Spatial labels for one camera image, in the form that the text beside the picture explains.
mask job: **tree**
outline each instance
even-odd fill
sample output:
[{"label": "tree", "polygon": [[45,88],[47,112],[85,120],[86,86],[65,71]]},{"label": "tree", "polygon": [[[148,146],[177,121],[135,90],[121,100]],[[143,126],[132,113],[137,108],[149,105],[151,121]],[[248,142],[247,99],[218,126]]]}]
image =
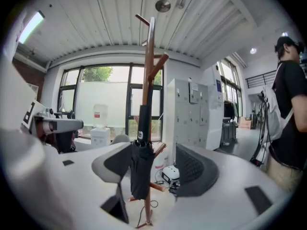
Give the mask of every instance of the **tree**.
[{"label": "tree", "polygon": [[107,82],[112,72],[112,67],[86,68],[83,71],[82,80],[84,82]]},{"label": "tree", "polygon": [[154,85],[161,85],[161,70],[158,71],[153,81]]}]

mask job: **white backpack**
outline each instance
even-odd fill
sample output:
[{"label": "white backpack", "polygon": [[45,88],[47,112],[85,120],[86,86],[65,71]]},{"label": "white backpack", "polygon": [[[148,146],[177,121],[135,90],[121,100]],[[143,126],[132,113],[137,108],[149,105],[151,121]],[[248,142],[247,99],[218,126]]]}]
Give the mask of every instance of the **white backpack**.
[{"label": "white backpack", "polygon": [[286,117],[286,119],[283,119],[281,117],[281,113],[280,113],[280,110],[279,110],[279,107],[278,107],[275,91],[273,89],[275,79],[276,79],[276,76],[277,76],[277,73],[278,73],[280,66],[281,66],[281,64],[279,64],[279,66],[277,68],[275,78],[274,78],[274,82],[273,82],[272,86],[270,86],[270,85],[264,86],[263,92],[264,92],[264,96],[265,96],[265,101],[268,105],[268,116],[267,116],[267,121],[266,121],[266,122],[268,122],[268,124],[265,125],[264,137],[263,137],[264,143],[279,139],[280,136],[282,135],[283,129],[285,128],[285,126],[287,125],[287,123],[289,122],[290,118],[293,115],[293,108],[291,108],[291,110],[290,110],[288,116]]}]

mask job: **khaki pants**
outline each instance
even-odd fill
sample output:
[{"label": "khaki pants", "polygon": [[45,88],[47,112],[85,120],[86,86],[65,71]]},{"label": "khaki pants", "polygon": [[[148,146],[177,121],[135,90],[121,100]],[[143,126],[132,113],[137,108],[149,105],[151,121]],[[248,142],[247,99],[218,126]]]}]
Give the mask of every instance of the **khaki pants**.
[{"label": "khaki pants", "polygon": [[267,174],[280,187],[288,192],[296,189],[302,177],[301,171],[281,165],[271,154],[268,156]]}]

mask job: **ceiling speaker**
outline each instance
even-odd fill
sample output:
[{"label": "ceiling speaker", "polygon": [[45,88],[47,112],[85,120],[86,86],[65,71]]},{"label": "ceiling speaker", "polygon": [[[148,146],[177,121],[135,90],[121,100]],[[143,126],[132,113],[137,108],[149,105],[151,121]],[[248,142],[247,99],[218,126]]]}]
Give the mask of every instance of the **ceiling speaker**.
[{"label": "ceiling speaker", "polygon": [[171,8],[171,4],[167,0],[159,0],[155,4],[155,9],[158,10],[159,12],[161,12],[161,13],[169,11],[170,8]]}]

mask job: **fluorescent light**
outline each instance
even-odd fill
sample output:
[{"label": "fluorescent light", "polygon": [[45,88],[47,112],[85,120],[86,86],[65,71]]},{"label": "fluorescent light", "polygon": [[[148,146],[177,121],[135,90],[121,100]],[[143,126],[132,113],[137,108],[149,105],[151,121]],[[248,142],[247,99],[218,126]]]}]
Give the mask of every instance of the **fluorescent light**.
[{"label": "fluorescent light", "polygon": [[37,12],[29,21],[29,23],[25,26],[23,32],[19,37],[19,42],[23,44],[28,38],[28,36],[31,34],[31,32],[38,26],[38,24],[41,23],[43,19],[43,14],[40,11]]},{"label": "fluorescent light", "polygon": [[256,54],[256,52],[257,52],[257,49],[256,48],[252,48],[251,50],[250,50],[250,53],[253,55],[253,54]]}]

